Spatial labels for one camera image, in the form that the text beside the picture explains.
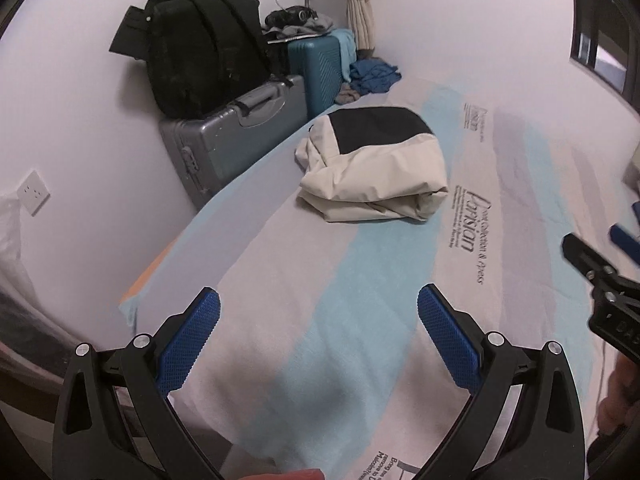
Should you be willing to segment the right hand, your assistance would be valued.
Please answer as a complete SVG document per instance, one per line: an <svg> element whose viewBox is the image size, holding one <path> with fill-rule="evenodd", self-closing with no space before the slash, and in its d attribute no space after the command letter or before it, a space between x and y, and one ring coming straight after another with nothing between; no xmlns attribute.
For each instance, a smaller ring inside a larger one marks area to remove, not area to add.
<svg viewBox="0 0 640 480"><path fill-rule="evenodd" d="M639 414L639 367L619 354L608 378L608 393L598 407L598 427L609 436L620 426L630 426Z"/></svg>

